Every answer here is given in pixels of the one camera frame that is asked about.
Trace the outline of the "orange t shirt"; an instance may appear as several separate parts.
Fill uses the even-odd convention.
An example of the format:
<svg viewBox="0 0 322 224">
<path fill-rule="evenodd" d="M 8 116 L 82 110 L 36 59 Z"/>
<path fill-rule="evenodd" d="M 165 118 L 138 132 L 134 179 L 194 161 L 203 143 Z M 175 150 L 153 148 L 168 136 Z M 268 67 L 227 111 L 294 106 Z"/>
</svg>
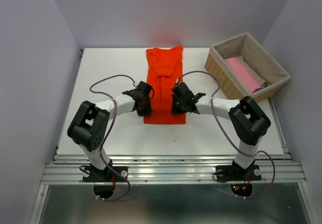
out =
<svg viewBox="0 0 322 224">
<path fill-rule="evenodd" d="M 183 47 L 146 50 L 148 63 L 147 83 L 154 89 L 151 100 L 153 112 L 145 116 L 145 124 L 185 124 L 186 114 L 172 114 L 172 87 L 183 74 Z"/>
</svg>

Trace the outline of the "wicker basket with liner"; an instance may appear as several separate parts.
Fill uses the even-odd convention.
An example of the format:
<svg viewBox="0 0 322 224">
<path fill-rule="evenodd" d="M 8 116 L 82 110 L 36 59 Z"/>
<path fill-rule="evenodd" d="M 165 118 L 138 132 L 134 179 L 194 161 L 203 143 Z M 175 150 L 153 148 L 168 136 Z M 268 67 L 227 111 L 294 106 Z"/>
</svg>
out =
<svg viewBox="0 0 322 224">
<path fill-rule="evenodd" d="M 273 97 L 290 74 L 249 33 L 210 46 L 205 69 L 216 76 L 228 99 L 256 102 Z"/>
</svg>

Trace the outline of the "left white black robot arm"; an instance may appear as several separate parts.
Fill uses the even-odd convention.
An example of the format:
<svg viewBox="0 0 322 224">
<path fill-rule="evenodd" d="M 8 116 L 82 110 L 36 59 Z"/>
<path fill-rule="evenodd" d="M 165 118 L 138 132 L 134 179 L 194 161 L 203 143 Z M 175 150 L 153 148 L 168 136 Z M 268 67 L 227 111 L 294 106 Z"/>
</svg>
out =
<svg viewBox="0 0 322 224">
<path fill-rule="evenodd" d="M 151 85 L 140 81 L 130 91 L 125 91 L 108 101 L 92 103 L 84 101 L 79 106 L 67 130 L 67 136 L 84 151 L 90 161 L 81 171 L 102 181 L 113 176 L 112 160 L 104 151 L 104 143 L 111 132 L 108 123 L 115 123 L 116 117 L 125 113 L 150 116 L 152 113 L 150 96 L 154 95 Z"/>
</svg>

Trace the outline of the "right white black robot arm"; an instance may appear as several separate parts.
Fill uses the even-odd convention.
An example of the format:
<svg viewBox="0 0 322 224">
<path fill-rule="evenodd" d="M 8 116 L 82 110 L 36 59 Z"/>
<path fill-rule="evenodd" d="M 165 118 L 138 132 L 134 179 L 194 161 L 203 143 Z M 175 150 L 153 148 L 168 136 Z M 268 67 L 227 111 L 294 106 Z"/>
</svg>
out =
<svg viewBox="0 0 322 224">
<path fill-rule="evenodd" d="M 259 154 L 259 143 L 271 126 L 270 119 L 258 103 L 249 96 L 241 100 L 228 100 L 216 98 L 214 94 L 193 94 L 184 82 L 175 84 L 172 93 L 173 114 L 195 113 L 215 117 L 224 136 L 237 151 L 231 167 L 233 176 L 238 179 L 247 176 L 250 166 Z M 219 121 L 220 117 L 231 121 L 239 138 L 239 145 L 235 145 L 229 138 Z"/>
</svg>

